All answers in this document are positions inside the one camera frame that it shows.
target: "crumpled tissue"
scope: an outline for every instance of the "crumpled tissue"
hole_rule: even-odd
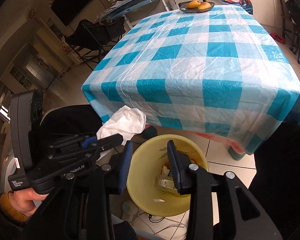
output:
[[[99,140],[119,133],[123,137],[122,145],[126,145],[126,142],[134,135],[142,133],[145,127],[146,115],[143,112],[123,106],[98,130],[97,138]]]

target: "plastic tablecloth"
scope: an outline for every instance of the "plastic tablecloth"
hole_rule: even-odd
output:
[[[239,6],[141,20],[82,86],[106,122],[138,108],[152,125],[253,153],[282,121],[300,124],[300,82],[264,28]]]

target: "fruit bowl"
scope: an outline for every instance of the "fruit bowl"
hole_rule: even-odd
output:
[[[214,2],[207,2],[209,3],[211,6],[209,8],[206,9],[201,9],[198,10],[197,8],[193,8],[193,9],[188,9],[186,6],[182,5],[180,7],[180,11],[183,11],[185,13],[201,13],[201,12],[208,12],[210,11],[213,7],[214,7]]]

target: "blue and white tablecloth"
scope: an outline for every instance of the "blue and white tablecloth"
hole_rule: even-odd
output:
[[[149,124],[222,136],[251,153],[282,121],[300,123],[296,74],[272,37],[238,6],[143,19],[82,91],[103,122],[127,105],[143,111]]]

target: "yellow sleeve cuff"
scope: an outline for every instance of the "yellow sleeve cuff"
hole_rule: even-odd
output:
[[[0,207],[4,214],[15,222],[21,223],[26,222],[28,217],[24,214],[21,214],[10,204],[9,201],[9,192],[3,193],[0,196]]]

